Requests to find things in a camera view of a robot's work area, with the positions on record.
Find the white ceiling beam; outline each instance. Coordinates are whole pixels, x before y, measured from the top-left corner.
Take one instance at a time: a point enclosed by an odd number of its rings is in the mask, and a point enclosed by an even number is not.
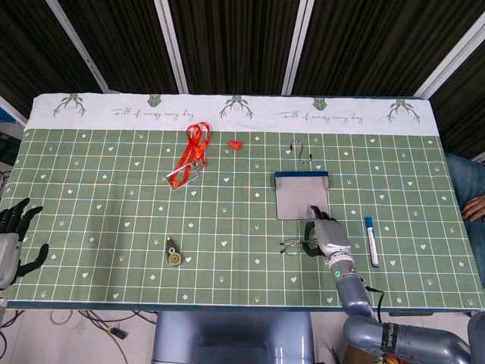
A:
[[[416,91],[415,96],[426,100],[429,99],[484,40],[485,13],[475,21],[448,55],[438,64],[436,69]]]
[[[27,125],[27,118],[23,116],[15,107],[0,96],[0,108],[3,108],[11,117],[13,117],[17,123],[25,127]]]
[[[88,51],[86,50],[86,47],[84,46],[80,37],[77,35],[76,30],[73,27],[73,24],[70,23],[66,13],[64,13],[64,10],[62,10],[61,4],[59,4],[58,0],[45,0],[45,2],[47,2],[47,5],[51,8],[58,22],[61,24],[62,28],[66,32],[71,42],[74,44],[74,47],[76,47],[81,58],[84,60],[84,62],[86,62],[88,69],[91,71],[92,75],[94,76],[101,91],[103,93],[108,93],[109,91],[108,84],[106,83],[104,77],[101,75],[101,72],[99,72],[99,69],[96,67],[96,64],[92,60]]]
[[[185,72],[183,71],[182,57],[180,57],[177,35],[175,34],[174,22],[170,13],[170,5],[168,4],[168,0],[154,0],[154,2],[177,88],[179,93],[189,93]]]
[[[308,24],[310,23],[311,11],[313,10],[314,0],[300,0],[298,13],[296,15],[295,29],[291,46],[289,47],[288,62],[286,64],[285,78],[281,95],[291,95],[293,84],[295,83],[296,72],[302,55],[303,44],[305,43]]]

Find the metal hook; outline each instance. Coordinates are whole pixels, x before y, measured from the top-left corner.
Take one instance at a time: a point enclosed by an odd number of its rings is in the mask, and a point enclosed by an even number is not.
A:
[[[310,163],[310,162],[311,162],[311,152],[310,152],[310,147],[308,147],[308,154],[310,155],[310,158],[308,158],[308,159],[302,159],[302,153],[303,153],[303,142],[302,142],[301,140],[293,140],[293,141],[291,142],[291,144],[289,145],[289,148],[290,148],[291,150],[293,150],[293,146],[294,146],[295,144],[297,144],[297,143],[298,143],[298,144],[301,146],[300,153],[298,154],[298,160],[299,160],[301,163],[303,163],[303,164],[307,165],[308,163]]]

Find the dark curtain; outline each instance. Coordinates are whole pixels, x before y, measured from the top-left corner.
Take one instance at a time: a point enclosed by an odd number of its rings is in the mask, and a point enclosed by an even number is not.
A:
[[[281,94],[298,0],[172,0],[191,93]]]
[[[99,86],[44,0],[0,2],[0,95],[26,118],[41,93]]]
[[[411,96],[484,0],[316,0],[293,93]]]
[[[445,151],[466,158],[485,152],[485,43],[430,101]]]
[[[60,0],[110,89],[178,93],[153,0]]]

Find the marker pen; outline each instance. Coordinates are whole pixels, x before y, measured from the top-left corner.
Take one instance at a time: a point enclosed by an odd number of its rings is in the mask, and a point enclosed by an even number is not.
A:
[[[376,240],[374,239],[374,225],[372,218],[365,218],[365,227],[367,228],[367,236],[369,237],[369,250],[371,251],[371,263],[374,268],[379,266],[379,259],[377,258]]]

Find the black cable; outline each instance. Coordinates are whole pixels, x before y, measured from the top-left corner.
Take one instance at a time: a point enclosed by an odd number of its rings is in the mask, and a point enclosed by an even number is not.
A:
[[[7,352],[7,338],[5,337],[5,334],[3,332],[0,331],[0,336],[2,337],[2,340],[5,344],[4,348],[3,348],[3,351],[2,351],[2,354],[0,355],[0,360],[2,360],[2,358],[4,357],[5,353]]]
[[[128,363],[128,359],[127,359],[127,356],[125,355],[123,349],[121,348],[121,345],[116,341],[116,339],[114,338],[114,336],[111,334],[111,332],[109,331],[109,327],[105,324],[105,326],[107,328],[103,328],[101,326],[101,323],[104,324],[103,321],[99,321],[98,319],[95,319],[95,318],[92,318],[91,315],[94,315],[95,317],[99,318],[98,315],[96,315],[95,312],[91,311],[91,310],[86,310],[86,315],[84,315],[80,310],[78,311],[79,314],[81,314],[81,316],[83,317],[86,317],[88,320],[91,321],[91,323],[96,326],[99,330],[101,331],[104,331],[113,341],[114,343],[116,344],[116,346],[118,347],[118,349],[120,350],[121,352],[121,355],[123,355],[123,359],[124,359],[124,362],[125,364],[129,364]]]
[[[384,291],[383,290],[376,290],[375,288],[365,286],[365,290],[367,292],[375,292],[380,293],[379,303],[377,304],[377,318],[379,319],[379,323],[382,323],[382,319],[380,318],[380,306],[382,305],[382,300],[384,298]]]
[[[18,319],[20,315],[22,315],[25,312],[25,309],[18,311],[15,310],[15,315],[12,317],[10,320],[8,320],[6,323],[4,323],[0,328],[7,328],[9,326],[12,326]]]
[[[131,319],[132,317],[135,317],[136,316],[136,313],[133,313],[131,316],[127,316],[127,317],[123,317],[123,318],[117,318],[115,320],[104,320],[103,318],[99,317],[98,315],[96,315],[96,313],[92,310],[86,310],[86,311],[81,311],[79,310],[78,311],[79,314],[81,314],[82,316],[86,317],[87,319],[92,319],[93,321],[95,322],[120,322],[120,321],[124,321],[124,320],[127,320],[127,319]]]
[[[152,321],[151,319],[149,319],[148,317],[145,317],[144,315],[142,315],[141,313],[137,312],[137,311],[133,311],[133,313],[137,316],[139,316],[141,319],[144,319],[145,321],[147,322],[150,322],[151,324],[153,325],[156,325],[157,323]]]

